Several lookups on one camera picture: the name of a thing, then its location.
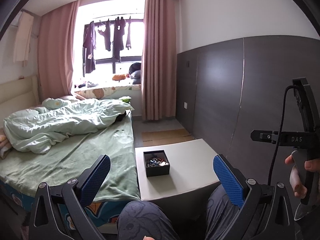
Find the person's right hand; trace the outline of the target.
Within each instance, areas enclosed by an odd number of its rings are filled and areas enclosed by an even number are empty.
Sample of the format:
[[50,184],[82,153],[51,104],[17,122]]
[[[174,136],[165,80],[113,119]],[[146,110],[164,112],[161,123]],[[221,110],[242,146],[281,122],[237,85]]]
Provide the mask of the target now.
[[[319,159],[306,161],[304,164],[304,168],[307,171],[319,173]],[[290,185],[293,189],[295,197],[300,199],[303,199],[306,197],[307,189],[300,181],[299,172],[295,165],[292,167],[292,170],[290,173]]]

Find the person's left hand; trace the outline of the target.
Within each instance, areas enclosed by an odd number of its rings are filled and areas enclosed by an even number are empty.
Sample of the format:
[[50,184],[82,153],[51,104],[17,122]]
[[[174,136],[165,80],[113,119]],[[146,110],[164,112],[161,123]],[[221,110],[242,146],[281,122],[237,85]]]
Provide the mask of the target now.
[[144,236],[143,240],[155,240],[155,239],[152,237]]

